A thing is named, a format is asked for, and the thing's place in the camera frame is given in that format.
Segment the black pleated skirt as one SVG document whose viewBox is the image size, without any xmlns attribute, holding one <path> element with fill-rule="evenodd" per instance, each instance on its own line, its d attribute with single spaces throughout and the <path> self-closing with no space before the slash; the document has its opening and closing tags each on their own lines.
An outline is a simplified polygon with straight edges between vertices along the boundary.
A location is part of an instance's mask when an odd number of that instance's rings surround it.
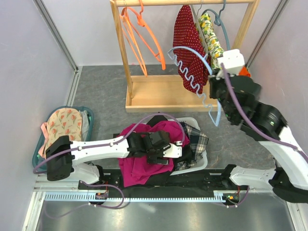
<svg viewBox="0 0 308 231">
<path fill-rule="evenodd" d="M 155 125 L 157 125 L 159 122 L 161 121 L 167 121 L 167 118 L 163 115 L 156 115 L 154 117 L 152 117 L 148 122 L 147 125 L 149 125 L 150 127 L 154 127 Z M 188 144 L 186 144 L 183 148 L 182 148 L 182 156 L 179 158 L 171 158 L 171 160 L 173 161 L 174 167 L 172 169 L 172 171 L 167 171 L 164 173 L 160 173 L 160 174 L 155 174 L 149 177 L 149 179 L 147 180 L 147 182 L 145 183 L 145 185 L 155 185 L 155 186 L 162 186 L 165 185 L 167 183 L 167 179 L 169 177 L 169 175 L 175 171 L 178 171 L 181 167 L 185 167 L 188 163 L 190 163 L 190 161 L 192 160 L 192 150 L 190 148 L 190 142 L 188 142 Z"/>
</svg>

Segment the magenta pleated skirt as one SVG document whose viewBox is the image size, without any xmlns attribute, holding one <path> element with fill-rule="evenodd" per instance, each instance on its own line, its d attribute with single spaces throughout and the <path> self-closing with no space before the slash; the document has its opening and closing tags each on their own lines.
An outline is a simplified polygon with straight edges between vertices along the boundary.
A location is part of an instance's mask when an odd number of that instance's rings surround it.
<svg viewBox="0 0 308 231">
<path fill-rule="evenodd" d="M 125 136 L 131 129 L 135 132 L 157 132 L 165 131 L 169 133 L 170 141 L 175 143 L 182 141 L 182 146 L 190 143 L 189 138 L 183 134 L 183 127 L 174 121 L 160 121 L 154 126 L 147 124 L 131 124 L 129 127 L 124 129 L 120 135 Z M 169 159 L 168 165 L 158 165 L 147 163 L 147 157 L 143 156 L 140 158 L 119 158 L 119 167 L 122 173 L 124 187 L 134 185 L 144 185 L 151 176 L 162 173 L 170 173 L 174 168 L 172 159 Z"/>
</svg>

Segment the lemon print skirt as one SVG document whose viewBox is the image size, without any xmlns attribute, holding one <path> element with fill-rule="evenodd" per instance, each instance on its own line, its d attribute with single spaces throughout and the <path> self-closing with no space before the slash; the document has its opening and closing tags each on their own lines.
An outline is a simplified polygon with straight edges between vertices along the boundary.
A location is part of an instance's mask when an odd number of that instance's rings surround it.
<svg viewBox="0 0 308 231">
<path fill-rule="evenodd" d="M 213 23 L 208 12 L 201 15 L 198 19 L 199 26 L 201 28 L 202 34 L 205 38 L 205 43 L 208 48 L 208 53 L 211 58 L 211 68 L 212 70 L 219 68 L 217 58 L 220 57 L 224 49 L 222 48 L 215 32 Z"/>
</svg>

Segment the navy plaid skirt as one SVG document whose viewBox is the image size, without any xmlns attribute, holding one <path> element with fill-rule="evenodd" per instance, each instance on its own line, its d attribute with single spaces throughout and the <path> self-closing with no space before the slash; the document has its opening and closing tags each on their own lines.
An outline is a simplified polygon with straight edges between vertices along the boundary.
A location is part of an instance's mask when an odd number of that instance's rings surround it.
<svg viewBox="0 0 308 231">
<path fill-rule="evenodd" d="M 206 150 L 209 138 L 199 129 L 181 122 L 185 135 L 189 139 L 189 144 L 184 145 L 182 156 L 173 161 L 174 170 L 185 170 L 195 166 L 203 159 L 202 153 Z"/>
</svg>

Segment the light blue hanger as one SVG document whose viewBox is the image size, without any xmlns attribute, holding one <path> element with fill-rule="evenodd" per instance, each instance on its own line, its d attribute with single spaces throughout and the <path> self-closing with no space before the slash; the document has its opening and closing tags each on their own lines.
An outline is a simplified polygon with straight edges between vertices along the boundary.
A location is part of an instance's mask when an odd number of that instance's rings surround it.
<svg viewBox="0 0 308 231">
<path fill-rule="evenodd" d="M 213 74 L 213 71 L 210 67 L 210 65 L 207 63 L 207 57 L 208 57 L 208 54 L 205 54 L 204 56 L 202 56 L 200 53 L 198 53 L 196 50 L 192 49 L 192 48 L 189 48 L 187 46 L 176 46 L 176 47 L 173 47 L 171 48 L 167 54 L 169 56 L 169 58 L 171 60 L 174 61 L 175 65 L 180 69 L 180 72 L 182 74 L 184 74 L 184 78 L 189 82 L 190 86 L 196 90 L 196 95 L 199 99 L 202 99 L 202 105 L 205 109 L 208 109 L 208 115 L 210 116 L 212 122 L 214 123 L 214 125 L 216 127 L 219 126 L 219 122 L 220 122 L 220 118 L 221 118 L 221 104 L 219 103 L 219 101 L 217 100 L 217 103 L 218 103 L 218 112 L 217 112 L 217 116 L 216 118 L 214 118 L 212 116 L 212 112 L 213 112 L 213 109 L 214 109 L 214 106 L 213 104 L 211 103 L 206 103 L 206 99 L 208 99 L 208 97 L 202 93 L 200 94 L 199 91 L 201 89 L 201 85 L 196 83 L 194 84 L 194 75 L 188 75 L 188 72 L 189 72 L 189 69 L 187 67 L 183 67 L 183 62 L 182 60 L 178 60 L 178 56 L 174 53 L 175 50 L 178 50 L 178 49 L 183 49 L 183 50 L 186 50 L 186 51 L 190 51 L 192 52 L 193 54 L 195 54 L 199 60 L 202 61 L 202 63 L 204 64 L 204 66 L 206 67 L 206 69 L 208 70 L 209 74 Z"/>
</svg>

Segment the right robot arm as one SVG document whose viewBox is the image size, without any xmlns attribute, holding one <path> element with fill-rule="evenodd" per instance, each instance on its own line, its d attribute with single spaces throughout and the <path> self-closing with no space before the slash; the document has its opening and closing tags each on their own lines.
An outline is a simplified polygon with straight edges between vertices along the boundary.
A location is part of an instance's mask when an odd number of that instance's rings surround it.
<svg viewBox="0 0 308 231">
<path fill-rule="evenodd" d="M 265 184 L 279 198 L 290 203 L 308 202 L 308 156 L 299 147 L 286 119 L 274 106 L 261 103 L 262 87 L 250 77 L 223 75 L 209 79 L 210 98 L 216 99 L 231 125 L 264 146 L 276 167 Z"/>
</svg>

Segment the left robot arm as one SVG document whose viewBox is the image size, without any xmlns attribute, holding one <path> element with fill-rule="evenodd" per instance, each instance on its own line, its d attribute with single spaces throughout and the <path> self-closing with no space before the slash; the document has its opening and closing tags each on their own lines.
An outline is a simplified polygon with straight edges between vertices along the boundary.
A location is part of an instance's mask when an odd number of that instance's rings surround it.
<svg viewBox="0 0 308 231">
<path fill-rule="evenodd" d="M 167 165 L 169 158 L 177 157 L 178 148 L 170 142 L 169 133 L 132 132 L 127 137 L 102 141 L 71 141 L 68 136 L 59 137 L 46 150 L 47 179 L 58 181 L 72 173 L 85 179 L 95 189 L 105 185 L 105 176 L 97 167 L 84 163 L 108 158 L 145 157 L 150 164 Z"/>
</svg>

